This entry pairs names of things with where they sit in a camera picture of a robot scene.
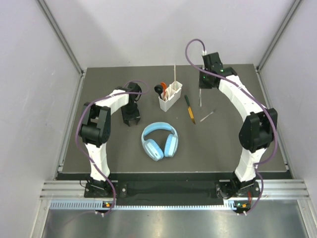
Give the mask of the white compartment utensil container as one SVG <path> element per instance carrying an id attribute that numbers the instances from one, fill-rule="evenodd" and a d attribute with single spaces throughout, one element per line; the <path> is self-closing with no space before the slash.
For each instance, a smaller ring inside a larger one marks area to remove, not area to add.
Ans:
<path id="1" fill-rule="evenodd" d="M 167 112 L 175 102 L 180 98 L 182 92 L 182 84 L 178 81 L 171 83 L 167 89 L 165 97 L 158 97 L 160 109 Z"/>

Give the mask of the black ladle spoon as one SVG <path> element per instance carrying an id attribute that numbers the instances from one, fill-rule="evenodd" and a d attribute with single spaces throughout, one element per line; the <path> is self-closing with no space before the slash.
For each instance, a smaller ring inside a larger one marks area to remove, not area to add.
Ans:
<path id="1" fill-rule="evenodd" d="M 158 94 L 159 98 L 162 99 L 163 87 L 158 84 L 154 87 L 155 92 Z"/>

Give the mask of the white spoon horizontal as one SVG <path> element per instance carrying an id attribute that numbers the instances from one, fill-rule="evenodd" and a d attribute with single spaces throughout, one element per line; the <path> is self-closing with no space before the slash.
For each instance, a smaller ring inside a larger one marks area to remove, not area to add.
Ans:
<path id="1" fill-rule="evenodd" d="M 174 89 L 173 89 L 173 83 L 169 85 L 169 87 L 167 88 L 167 90 L 169 91 L 170 95 L 169 95 L 169 100 L 171 99 L 172 95 L 174 94 Z"/>

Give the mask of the white spoon vertical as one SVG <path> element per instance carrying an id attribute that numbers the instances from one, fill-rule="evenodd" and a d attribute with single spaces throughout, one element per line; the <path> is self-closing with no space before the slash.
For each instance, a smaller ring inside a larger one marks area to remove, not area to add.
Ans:
<path id="1" fill-rule="evenodd" d="M 169 91 L 165 90 L 163 100 L 167 101 L 169 99 L 169 95 L 170 95 Z"/>

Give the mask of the orange plastic spoon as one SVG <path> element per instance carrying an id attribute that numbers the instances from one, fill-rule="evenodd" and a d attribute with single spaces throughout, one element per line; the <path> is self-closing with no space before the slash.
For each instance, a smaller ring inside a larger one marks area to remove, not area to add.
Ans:
<path id="1" fill-rule="evenodd" d="M 164 82 L 161 82 L 160 85 L 162 86 L 162 89 L 163 89 L 163 96 L 165 96 L 167 85 Z"/>

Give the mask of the small silver spoon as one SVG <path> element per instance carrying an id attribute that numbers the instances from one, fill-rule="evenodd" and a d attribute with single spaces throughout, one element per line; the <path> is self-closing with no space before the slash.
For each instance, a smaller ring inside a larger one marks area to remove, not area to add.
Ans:
<path id="1" fill-rule="evenodd" d="M 199 107 L 202 107 L 202 90 L 199 89 Z"/>

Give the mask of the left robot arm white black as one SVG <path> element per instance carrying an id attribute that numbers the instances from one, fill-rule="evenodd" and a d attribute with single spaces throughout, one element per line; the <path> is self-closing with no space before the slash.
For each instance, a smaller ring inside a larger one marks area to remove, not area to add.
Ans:
<path id="1" fill-rule="evenodd" d="M 76 129 L 75 142 L 81 137 L 87 148 L 91 173 L 87 177 L 84 197 L 103 198 L 114 194 L 114 186 L 109 180 L 110 169 L 106 158 L 106 143 L 110 137 L 111 115 L 121 110 L 123 122 L 130 125 L 141 119 L 137 101 L 143 94 L 135 81 L 92 103 L 85 103 Z"/>

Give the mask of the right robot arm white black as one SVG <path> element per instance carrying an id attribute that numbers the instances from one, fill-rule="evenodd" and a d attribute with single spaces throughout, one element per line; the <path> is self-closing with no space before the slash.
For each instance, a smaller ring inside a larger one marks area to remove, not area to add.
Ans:
<path id="1" fill-rule="evenodd" d="M 204 65 L 200 68 L 199 88 L 218 89 L 233 104 L 243 121 L 238 135 L 243 147 L 239 164 L 230 182 L 219 186 L 218 194 L 225 199 L 243 196 L 253 186 L 255 169 L 274 140 L 277 111 L 255 102 L 237 72 L 232 67 L 223 66 L 218 53 L 203 52 L 202 58 Z"/>

